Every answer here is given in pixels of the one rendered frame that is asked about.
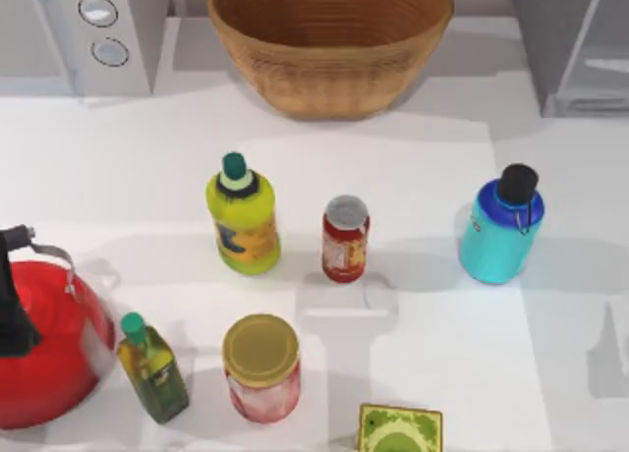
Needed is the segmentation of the red and white can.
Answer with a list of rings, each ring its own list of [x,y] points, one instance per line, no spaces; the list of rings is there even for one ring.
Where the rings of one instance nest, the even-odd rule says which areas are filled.
[[[367,265],[367,246],[371,218],[366,204],[358,197],[333,198],[322,218],[323,272],[337,283],[358,280]]]

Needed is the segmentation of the yellow-green bottle with green cap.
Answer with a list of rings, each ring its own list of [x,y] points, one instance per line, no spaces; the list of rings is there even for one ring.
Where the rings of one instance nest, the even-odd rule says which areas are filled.
[[[250,168],[244,155],[229,152],[207,183],[205,199],[220,256],[233,270],[259,275],[279,260],[281,247],[270,182]]]

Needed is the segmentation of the red jar with gold lid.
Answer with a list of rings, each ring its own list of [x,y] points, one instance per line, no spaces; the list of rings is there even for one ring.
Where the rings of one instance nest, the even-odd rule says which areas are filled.
[[[222,361],[232,405],[246,420],[276,423],[297,407],[300,346],[283,318],[255,313],[236,321],[224,336]]]

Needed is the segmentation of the woven wooden basket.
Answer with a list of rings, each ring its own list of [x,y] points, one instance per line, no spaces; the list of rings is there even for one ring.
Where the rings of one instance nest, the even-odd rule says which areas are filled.
[[[454,0],[207,0],[207,9],[234,65],[271,107],[361,119],[415,81]]]

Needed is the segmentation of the blue bottle with black cap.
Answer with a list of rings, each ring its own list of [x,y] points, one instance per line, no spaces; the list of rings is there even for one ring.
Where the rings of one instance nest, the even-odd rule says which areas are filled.
[[[501,285],[521,273],[544,217],[538,182],[532,167],[512,163],[480,188],[458,251],[472,278]]]

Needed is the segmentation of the olive oil bottle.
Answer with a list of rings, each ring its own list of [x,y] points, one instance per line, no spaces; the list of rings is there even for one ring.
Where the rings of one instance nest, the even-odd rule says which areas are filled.
[[[117,357],[146,412],[166,424],[190,405],[190,397],[173,350],[137,312],[121,319],[124,338]]]

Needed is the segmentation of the green and yellow box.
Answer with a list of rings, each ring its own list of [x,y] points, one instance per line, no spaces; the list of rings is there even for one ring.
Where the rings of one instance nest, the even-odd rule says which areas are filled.
[[[443,452],[442,412],[364,403],[357,452]]]

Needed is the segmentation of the small microwave knob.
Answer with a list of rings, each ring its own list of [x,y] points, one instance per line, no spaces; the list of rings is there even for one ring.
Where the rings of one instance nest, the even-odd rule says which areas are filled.
[[[90,46],[90,53],[99,64],[110,68],[123,67],[130,59],[127,46],[113,37],[105,37],[93,42]]]

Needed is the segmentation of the large microwave knob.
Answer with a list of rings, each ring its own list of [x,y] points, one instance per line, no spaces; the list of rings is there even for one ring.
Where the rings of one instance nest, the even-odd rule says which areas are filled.
[[[96,28],[110,28],[119,18],[118,9],[111,0],[80,0],[78,13],[83,21]]]

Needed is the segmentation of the grey cabinet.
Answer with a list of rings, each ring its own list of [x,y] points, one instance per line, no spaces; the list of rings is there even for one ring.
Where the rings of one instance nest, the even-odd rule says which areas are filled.
[[[629,0],[512,0],[541,115],[629,118]]]

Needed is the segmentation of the pale microwave oven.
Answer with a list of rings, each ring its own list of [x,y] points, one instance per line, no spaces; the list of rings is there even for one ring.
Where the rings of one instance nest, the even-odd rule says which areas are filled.
[[[79,1],[0,0],[0,97],[152,94],[171,0],[111,0],[119,18],[110,28],[83,21]],[[105,37],[129,49],[123,67],[92,58],[91,44]]]

